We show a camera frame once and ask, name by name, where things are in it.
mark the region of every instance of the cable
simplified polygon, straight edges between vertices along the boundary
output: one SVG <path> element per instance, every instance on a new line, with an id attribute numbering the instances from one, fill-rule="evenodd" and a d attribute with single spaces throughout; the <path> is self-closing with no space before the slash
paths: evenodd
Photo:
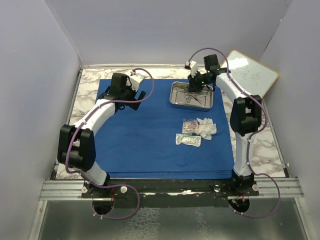
<path id="1" fill-rule="evenodd" d="M 95 114 L 95 112 L 100 109 L 101 107 L 103 107 L 104 105 L 107 105 L 107 104 L 112 104 L 112 103 L 123 103 L 123 104 L 136 104 L 136 103 L 141 103 L 145 100 L 147 100 L 148 98 L 151 97 L 152 93 L 154 92 L 154 89 L 155 89 L 155 80 L 154 78 L 152 77 L 152 75 L 150 74 L 150 72 L 148 72 L 147 70 L 145 70 L 144 68 L 135 68 L 133 69 L 134 72 L 136 72 L 137 70 L 141 70 L 141 71 L 144 71 L 146 72 L 149 77 L 151 78 L 151 81 L 152 81 L 152 89 L 151 89 L 151 92 L 149 93 L 149 95 L 144 98 L 144 99 L 141 99 L 141 100 L 135 100 L 135 101 L 126 101 L 126 100 L 111 100 L 111 101 L 107 101 L 107 102 L 104 102 L 102 103 L 100 106 L 97 106 L 96 108 L 94 108 L 90 114 L 88 114 L 88 116 L 84 119 L 84 121 L 76 128 L 76 130 L 74 131 L 72 137 L 71 137 L 71 141 L 70 141 L 70 144 L 69 144 L 69 147 L 68 147 L 68 150 L 67 150 L 67 153 L 66 153 L 66 157 L 65 157 L 65 170 L 67 173 L 69 174 L 74 174 L 74 173 L 80 173 L 81 176 L 86 180 L 86 181 L 89 181 L 91 185 L 97 187 L 97 188 L 100 188 L 100 189 L 110 189 L 110 188 L 117 188 L 117 187 L 122 187 L 122 186 L 125 186 L 125 187 L 128 187 L 128 188 L 131 188 L 134 190 L 134 192 L 136 193 L 136 196 L 137 196 L 137 199 L 138 199 L 138 203 L 137 203 L 137 206 L 135 208 L 135 210 L 130 213 L 129 215 L 127 216 L 122 216 L 122 217 L 111 217 L 111 216 L 105 216 L 105 215 L 99 215 L 97 214 L 95 211 L 95 214 L 98 215 L 99 217 L 101 218 L 104 218 L 104 219 L 112 219 L 112 220 L 123 220 L 123 219 L 127 219 L 127 218 L 130 218 L 131 216 L 133 216 L 139 209 L 139 206 L 140 206 L 140 196 L 139 196 L 139 193 L 137 191 L 137 189 L 135 189 L 133 186 L 131 185 L 127 185 L 127 184 L 118 184 L 118 185 L 110 185 L 110 186 L 101 186 L 101 185 L 98 185 L 92 181 L 90 181 L 89 179 L 87 179 L 83 174 L 82 174 L 82 171 L 80 170 L 74 170 L 74 171 L 71 171 L 69 169 L 69 159 L 70 159 L 70 153 L 71 153 L 71 149 L 72 149 L 72 146 L 73 146 L 73 143 L 76 139 L 76 136 L 78 134 L 78 132 L 80 131 L 81 127 Z"/>
<path id="2" fill-rule="evenodd" d="M 262 175 L 263 175 L 263 176 L 266 176 L 266 177 L 268 177 L 268 178 L 274 183 L 274 185 L 275 185 L 275 187 L 276 187 L 276 190 L 277 190 L 277 192 L 278 192 L 278 202 L 277 202 L 277 205 L 275 206 L 275 208 L 274 208 L 271 212 L 269 212 L 269 213 L 267 213 L 267 214 L 265 214 L 265 215 L 257 215 L 257 216 L 245 214 L 245 213 L 243 213 L 243 212 L 238 212 L 238 211 L 236 211 L 235 209 L 233 209 L 232 206 L 230 206 L 230 205 L 229 205 L 229 206 L 233 209 L 233 211 L 234 211 L 236 214 L 239 214 L 239 215 L 241 215 L 241 216 L 245 216 L 245 217 L 253 218 L 253 219 L 266 218 L 266 217 L 272 215 L 273 213 L 275 213 L 275 212 L 278 210 L 279 206 L 280 206 L 280 203 L 281 203 L 280 189 L 279 189 L 279 186 L 278 186 L 278 184 L 276 183 L 276 181 L 275 181 L 270 175 L 268 175 L 268 174 L 266 174 L 266 173 L 256 173 L 256 172 L 253 170 L 253 168 L 252 168 L 251 165 L 250 165 L 249 151 L 250 151 L 251 138 L 253 137 L 253 135 L 262 132 L 262 131 L 267 127 L 267 124 L 268 124 L 267 112 L 266 112 L 265 108 L 262 106 L 262 104 L 260 104 L 260 102 L 258 102 L 255 98 L 253 98 L 250 94 L 248 94 L 244 89 L 242 89 L 242 88 L 235 82 L 235 80 L 231 77 L 231 75 L 230 75 L 230 73 L 229 73 L 229 62 L 228 62 L 228 58 L 227 58 L 226 55 L 224 55 L 223 52 L 221 52 L 220 50 L 215 49 L 215 48 L 213 48 L 213 47 L 204 47 L 204 48 L 201 48 L 201 49 L 199 49 L 198 51 L 196 51 L 194 54 L 192 54 L 192 56 L 191 56 L 190 59 L 189 59 L 189 62 L 192 60 L 192 58 L 193 58 L 198 52 L 203 51 L 203 50 L 213 50 L 213 51 L 216 51 L 216 52 L 220 53 L 220 54 L 223 56 L 223 58 L 224 58 L 224 60 L 225 60 L 225 62 L 226 62 L 226 75 L 228 76 L 229 80 L 232 82 L 232 84 L 233 84 L 242 94 L 244 94 L 245 96 L 247 96 L 248 98 L 250 98 L 253 102 L 255 102 L 255 103 L 261 108 L 261 110 L 263 111 L 263 115 L 264 115 L 264 119 L 265 119 L 263 126 L 262 126 L 259 130 L 257 130 L 257 131 L 255 131 L 255 132 L 253 132 L 252 134 L 250 134 L 249 137 L 248 137 L 248 144 L 247 144 L 247 148 L 246 148 L 246 163 L 247 163 L 250 171 L 251 171 L 254 175 L 256 175 L 256 176 L 262 176 Z"/>

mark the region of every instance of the robotic arm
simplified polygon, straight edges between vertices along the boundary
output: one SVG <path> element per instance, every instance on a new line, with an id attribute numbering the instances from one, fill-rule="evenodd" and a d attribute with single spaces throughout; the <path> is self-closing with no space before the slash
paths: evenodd
<path id="1" fill-rule="evenodd" d="M 107 186 L 110 176 L 103 171 L 95 161 L 96 146 L 94 136 L 104 122 L 118 110 L 123 110 L 125 106 L 133 110 L 139 108 L 140 102 L 116 102 L 109 104 L 106 104 L 106 102 L 112 100 L 136 101 L 135 96 L 144 79 L 145 77 L 139 73 L 132 72 L 131 76 L 114 73 L 112 75 L 111 85 L 98 97 L 94 107 L 74 125 L 65 124 L 60 129 L 57 155 L 58 162 L 66 164 L 71 138 L 76 129 L 82 125 L 75 138 L 77 141 L 72 145 L 68 165 L 76 170 L 80 170 L 85 178 L 95 184 Z M 142 91 L 137 100 L 142 100 L 145 95 L 146 92 Z"/>
<path id="2" fill-rule="evenodd" d="M 239 91 L 231 82 L 227 75 L 227 68 L 221 68 L 216 54 L 204 57 L 206 73 L 198 71 L 195 61 L 187 61 L 185 68 L 191 71 L 188 76 L 189 92 L 200 92 L 207 85 L 213 84 L 225 92 L 226 96 L 233 101 L 230 116 L 230 126 L 235 132 L 236 152 L 235 163 L 232 171 L 232 179 L 235 183 L 237 192 L 243 191 L 244 186 L 252 186 L 254 174 L 251 172 L 247 163 L 247 147 L 249 136 L 256 132 L 262 123 L 261 108 L 250 98 Z M 259 95 L 251 95 L 259 103 L 262 102 Z M 249 164 L 252 161 L 252 144 L 249 148 Z"/>

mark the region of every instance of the gray wall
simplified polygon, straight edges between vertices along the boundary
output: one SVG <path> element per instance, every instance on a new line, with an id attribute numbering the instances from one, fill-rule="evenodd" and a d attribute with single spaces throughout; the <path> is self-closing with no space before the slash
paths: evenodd
<path id="1" fill-rule="evenodd" d="M 203 47 L 259 60 L 291 1 L 47 0 L 85 65 L 184 64 Z"/>
<path id="2" fill-rule="evenodd" d="M 79 58 L 43 0 L 0 8 L 0 239 L 28 239 Z"/>
<path id="3" fill-rule="evenodd" d="M 298 176 L 320 236 L 320 1 L 293 1 L 261 62 L 279 71 L 265 96 L 292 176 Z"/>

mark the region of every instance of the gray floor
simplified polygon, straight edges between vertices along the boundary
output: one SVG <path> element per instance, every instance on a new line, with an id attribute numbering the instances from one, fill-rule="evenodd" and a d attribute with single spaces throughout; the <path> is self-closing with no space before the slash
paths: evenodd
<path id="1" fill-rule="evenodd" d="M 248 213 L 267 213 L 276 199 L 253 199 Z M 114 209 L 126 215 L 130 209 Z M 127 220 L 93 217 L 90 201 L 48 202 L 41 240 L 306 240 L 294 198 L 267 218 L 250 219 L 229 208 L 141 208 Z"/>

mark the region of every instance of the clear plastic bag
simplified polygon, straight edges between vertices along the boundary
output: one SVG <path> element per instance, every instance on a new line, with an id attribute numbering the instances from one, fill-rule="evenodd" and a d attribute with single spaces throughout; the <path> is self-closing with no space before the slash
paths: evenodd
<path id="1" fill-rule="evenodd" d="M 198 121 L 196 119 L 191 119 L 191 120 L 183 119 L 182 134 L 192 135 L 197 127 L 198 127 Z"/>
<path id="2" fill-rule="evenodd" d="M 175 144 L 185 144 L 200 147 L 201 145 L 201 137 L 200 136 L 190 136 L 185 134 L 177 133 L 175 135 Z"/>

